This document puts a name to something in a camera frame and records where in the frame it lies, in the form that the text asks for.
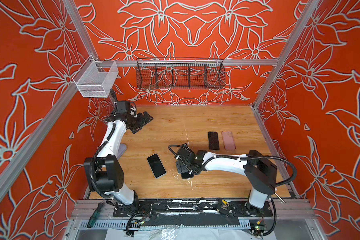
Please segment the pink phone case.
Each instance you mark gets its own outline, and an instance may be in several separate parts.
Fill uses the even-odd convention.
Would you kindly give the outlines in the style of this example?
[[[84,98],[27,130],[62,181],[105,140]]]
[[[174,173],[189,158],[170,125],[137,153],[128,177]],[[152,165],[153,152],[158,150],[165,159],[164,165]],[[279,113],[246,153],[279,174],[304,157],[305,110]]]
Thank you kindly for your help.
[[[236,144],[234,140],[233,133],[230,131],[223,131],[222,132],[222,139],[224,143],[224,148],[227,151],[234,151],[236,150]]]

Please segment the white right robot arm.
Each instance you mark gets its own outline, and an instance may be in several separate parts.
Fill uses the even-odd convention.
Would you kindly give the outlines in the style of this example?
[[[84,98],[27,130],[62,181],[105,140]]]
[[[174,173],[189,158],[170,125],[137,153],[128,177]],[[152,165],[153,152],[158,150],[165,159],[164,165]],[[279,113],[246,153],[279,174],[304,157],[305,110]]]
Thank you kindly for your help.
[[[224,171],[248,178],[252,185],[249,205],[261,209],[265,202],[275,194],[279,186],[289,184],[297,176],[296,167],[287,159],[278,156],[264,156],[260,152],[250,150],[243,155],[224,155],[208,151],[194,152],[188,145],[169,145],[169,151],[181,163],[179,170],[185,168],[191,175],[199,175],[203,171]],[[287,179],[276,182],[277,166],[271,162],[280,161],[290,166],[292,174]]]

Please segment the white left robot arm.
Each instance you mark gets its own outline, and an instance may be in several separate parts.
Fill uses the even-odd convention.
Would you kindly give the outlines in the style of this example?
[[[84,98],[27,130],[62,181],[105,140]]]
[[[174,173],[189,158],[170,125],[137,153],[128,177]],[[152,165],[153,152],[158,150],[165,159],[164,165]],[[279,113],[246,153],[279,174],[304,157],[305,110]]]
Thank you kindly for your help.
[[[107,130],[101,145],[92,157],[84,161],[91,192],[133,210],[139,207],[138,195],[125,184],[124,171],[119,163],[119,158],[127,149],[121,141],[127,130],[135,134],[153,119],[147,112],[114,114],[107,118]]]

